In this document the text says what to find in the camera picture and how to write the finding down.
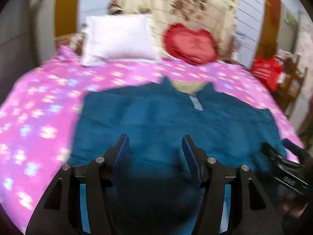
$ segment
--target heart-shaped cushion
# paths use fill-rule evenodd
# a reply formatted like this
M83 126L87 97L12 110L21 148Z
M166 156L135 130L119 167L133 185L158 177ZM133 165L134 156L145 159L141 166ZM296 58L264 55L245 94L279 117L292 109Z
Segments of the heart-shaped cushion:
M164 46L170 55L193 65L215 62L219 57L216 42L208 31L192 31L181 23L169 27Z

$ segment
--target red bag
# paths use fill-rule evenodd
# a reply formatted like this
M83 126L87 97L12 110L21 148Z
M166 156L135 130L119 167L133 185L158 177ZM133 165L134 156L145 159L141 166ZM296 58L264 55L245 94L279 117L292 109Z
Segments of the red bag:
M276 91L279 75L283 72L283 67L275 60L275 56L270 60L264 60L258 57L253 65L251 73L255 76L268 90Z

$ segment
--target teal garment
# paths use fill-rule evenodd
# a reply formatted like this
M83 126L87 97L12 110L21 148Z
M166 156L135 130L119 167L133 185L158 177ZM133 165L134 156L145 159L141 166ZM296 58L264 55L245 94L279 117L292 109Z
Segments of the teal garment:
M285 155L269 110L217 93L211 84L197 98L203 111L167 79L161 85L87 95L69 163L85 165L114 146L121 134L129 136L124 170L115 172L114 187L107 190L120 235L191 234L204 191L191 179L182 151L185 134L209 157L228 166L247 164L256 170L258 164L267 170L262 142Z

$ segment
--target pink bedsheet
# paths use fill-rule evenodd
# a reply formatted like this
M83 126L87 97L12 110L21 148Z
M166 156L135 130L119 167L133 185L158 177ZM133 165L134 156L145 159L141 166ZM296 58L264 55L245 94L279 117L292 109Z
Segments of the pink bedsheet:
M281 138L302 147L292 126L268 91L241 66L210 63L191 66L181 60L160 63L113 62L81 66L80 58L61 47L57 55L15 84L0 109L0 202L25 231L36 204L71 153L83 100L89 91L160 83L166 75L186 82L213 82L227 93L259 109L270 109ZM290 160L296 157L287 153Z

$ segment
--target bed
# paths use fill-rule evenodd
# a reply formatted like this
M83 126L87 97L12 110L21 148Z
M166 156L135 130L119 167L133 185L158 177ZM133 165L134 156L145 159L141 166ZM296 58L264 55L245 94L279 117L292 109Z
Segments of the bed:
M186 15L183 17L184 21L189 21ZM217 34L224 42L223 52L233 26L225 28L227 31ZM211 82L217 92L256 109L269 109L281 139L287 138L302 147L270 93L240 65L212 62L192 66L179 59L163 57L159 62L101 62L87 68L82 66L81 57L75 52L60 46L52 59L15 83L0 108L0 203L22 232L46 187L70 158L76 124L87 93L161 83L164 77L183 92ZM287 157L297 161L289 151Z

